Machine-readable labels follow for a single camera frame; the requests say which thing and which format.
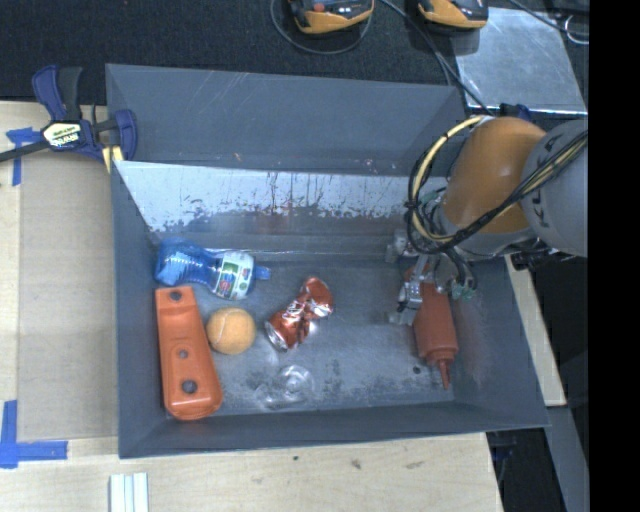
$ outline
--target orange ball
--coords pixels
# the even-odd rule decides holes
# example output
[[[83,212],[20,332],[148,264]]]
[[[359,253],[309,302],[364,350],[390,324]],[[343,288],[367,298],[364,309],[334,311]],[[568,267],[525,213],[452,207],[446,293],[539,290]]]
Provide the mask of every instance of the orange ball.
[[[229,355],[244,352],[256,338],[253,317],[234,306],[215,311],[207,321],[206,331],[211,348]]]

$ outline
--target blue bottle cap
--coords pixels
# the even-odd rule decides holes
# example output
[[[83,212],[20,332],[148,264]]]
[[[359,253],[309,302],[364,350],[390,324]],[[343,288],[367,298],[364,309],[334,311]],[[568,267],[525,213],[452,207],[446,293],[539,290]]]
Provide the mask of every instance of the blue bottle cap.
[[[260,279],[266,281],[267,279],[271,279],[271,269],[267,267],[261,267],[260,265],[256,265],[253,269],[256,279]]]

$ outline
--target black carpet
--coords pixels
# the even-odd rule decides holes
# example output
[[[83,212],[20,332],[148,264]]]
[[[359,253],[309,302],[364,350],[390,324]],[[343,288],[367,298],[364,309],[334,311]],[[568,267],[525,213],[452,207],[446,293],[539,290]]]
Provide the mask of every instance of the black carpet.
[[[322,40],[302,39],[283,14],[283,1],[276,0],[276,21],[312,50],[335,52],[356,44],[364,30],[359,27]],[[395,1],[424,30],[414,16],[415,0],[406,5]],[[523,3],[535,9],[554,5],[552,0]],[[556,1],[565,9],[571,4]],[[513,8],[506,0],[491,5]],[[432,38],[455,68],[449,38],[437,34]],[[588,46],[563,39],[588,105]],[[106,63],[446,83],[420,34],[381,2],[359,44],[336,55],[303,52],[287,42],[272,24],[268,0],[3,2],[0,48],[0,98],[10,100],[33,101],[31,77],[49,64],[83,67],[79,102],[98,105],[106,104]],[[543,125],[553,122],[541,120]],[[554,351],[559,362],[565,362],[586,348],[586,263],[553,264],[533,275]],[[588,453],[588,409],[586,414],[581,409],[578,423]],[[541,430],[501,433],[492,439],[502,445],[496,470],[506,512],[565,510]]]

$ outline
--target red can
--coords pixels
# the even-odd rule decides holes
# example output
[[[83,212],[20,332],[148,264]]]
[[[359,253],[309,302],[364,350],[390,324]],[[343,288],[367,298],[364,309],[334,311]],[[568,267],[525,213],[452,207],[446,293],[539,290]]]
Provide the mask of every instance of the red can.
[[[311,320],[327,317],[332,312],[333,296],[329,287],[317,277],[310,277],[287,309],[275,312],[265,322],[269,341],[285,352],[305,340]]]

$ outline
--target yellow cable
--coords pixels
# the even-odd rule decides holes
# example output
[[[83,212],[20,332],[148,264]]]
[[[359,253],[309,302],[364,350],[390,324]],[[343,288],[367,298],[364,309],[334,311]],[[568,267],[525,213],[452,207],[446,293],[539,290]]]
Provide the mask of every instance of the yellow cable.
[[[540,183],[542,183],[544,180],[547,179],[547,177],[553,172],[554,168],[557,165],[562,165],[567,160],[570,160],[571,158],[573,158],[586,145],[587,145],[586,139],[582,139],[574,143],[572,146],[567,148],[562,153],[556,155],[556,157],[552,161],[548,162],[540,170],[539,173],[534,173],[529,177],[529,179],[531,178],[535,178],[535,179],[531,183],[526,184],[526,186],[523,188],[523,193],[528,193],[534,188],[536,188]]]
[[[487,116],[473,116],[470,117],[469,119],[466,119],[465,121],[462,121],[461,123],[457,124],[456,126],[454,126],[453,128],[451,128],[448,132],[446,132],[444,135],[442,135],[429,149],[428,153],[425,155],[425,157],[422,159],[422,162],[420,162],[420,167],[418,168],[418,172],[416,173],[416,177],[413,181],[413,189],[411,191],[411,199],[415,202],[417,202],[418,199],[418,193],[420,192],[420,187],[422,186],[422,178],[424,177],[425,172],[427,171],[427,168],[429,167],[429,165],[431,164],[431,161],[433,160],[433,158],[435,157],[436,153],[438,151],[440,151],[440,148],[454,135],[456,135],[458,132],[464,130],[465,128],[467,128],[468,126],[472,126],[474,124],[479,123],[480,121],[482,121],[483,119],[486,119]],[[420,233],[423,237],[425,238],[429,238],[431,240],[435,240],[435,241],[439,241],[440,239],[445,239],[445,238],[451,238],[451,237],[441,237],[440,235],[436,235],[435,233],[430,233],[428,231],[426,231],[423,227],[422,224],[420,224],[420,220],[418,218],[418,215],[416,214],[416,212],[414,211],[412,214],[412,223],[413,226],[416,228],[416,230],[418,231],[418,233]]]

